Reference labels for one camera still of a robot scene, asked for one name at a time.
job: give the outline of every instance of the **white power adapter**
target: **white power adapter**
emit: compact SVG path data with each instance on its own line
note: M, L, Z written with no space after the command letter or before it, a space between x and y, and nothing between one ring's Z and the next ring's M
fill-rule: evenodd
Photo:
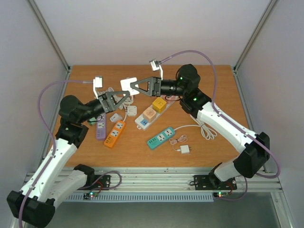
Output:
M136 116L137 115L137 107L135 105L129 105L127 107L127 115L128 116Z
M117 121L122 120L122 119L123 119L122 116L117 113L115 113L114 115L112 115L110 117L110 121L113 123L116 123Z
M183 154L183 153L190 153L190 148L189 148L188 145L182 145L182 146L180 146L180 149L177 150L177 151L180 151L181 154Z

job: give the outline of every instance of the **white charger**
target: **white charger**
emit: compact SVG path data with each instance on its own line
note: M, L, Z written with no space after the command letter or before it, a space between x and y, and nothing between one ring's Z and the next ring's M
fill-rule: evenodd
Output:
M117 121L122 120L122 119L123 119L122 116L117 113L115 113L114 115L112 115L110 117L110 121L113 123L116 123Z

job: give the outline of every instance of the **white enclosure wall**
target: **white enclosure wall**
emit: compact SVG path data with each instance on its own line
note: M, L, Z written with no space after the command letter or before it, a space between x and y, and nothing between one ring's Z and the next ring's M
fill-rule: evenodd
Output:
M299 228L304 227L303 11L303 0L279 1L239 70L254 129L269 134L282 163L279 178Z
M235 65L269 0L36 0L69 65L147 64L197 49ZM188 54L169 64L207 64Z
M12 218L6 197L36 170L47 135L38 118L38 95L66 72L27 1L0 1L0 31L0 227L6 228ZM43 97L47 123L58 92L53 88Z

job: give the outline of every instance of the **power strip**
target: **power strip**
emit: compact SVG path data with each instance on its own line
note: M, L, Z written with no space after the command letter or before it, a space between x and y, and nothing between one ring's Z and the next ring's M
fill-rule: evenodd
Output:
M148 127L151 126L152 123L155 122L155 120L157 120L161 114L163 114L174 102L167 104L167 107L163 110L162 113L158 113L156 112L156 118L154 120L151 121L151 123L149 123L146 119L144 119L143 114L141 114L140 116L138 116L135 120L135 123L137 124L137 128L138 129L143 129L144 131L148 129Z
M161 133L157 134L151 138L147 143L151 150L154 150L156 147L162 145L165 141L169 140L172 136L175 135L173 128L168 127L163 130Z
M115 126L111 130L111 133L108 135L107 139L105 140L104 145L109 148L113 148L118 138L122 135L124 129L125 129L125 122L121 120L117 121Z
M96 139L103 141L106 138L106 117L105 113L97 117L96 123Z

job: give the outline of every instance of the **purple power strip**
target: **purple power strip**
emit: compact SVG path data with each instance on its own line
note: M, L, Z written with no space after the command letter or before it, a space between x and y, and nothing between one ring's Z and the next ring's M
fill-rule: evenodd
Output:
M101 141L106 139L106 117L105 113L97 117L96 139Z

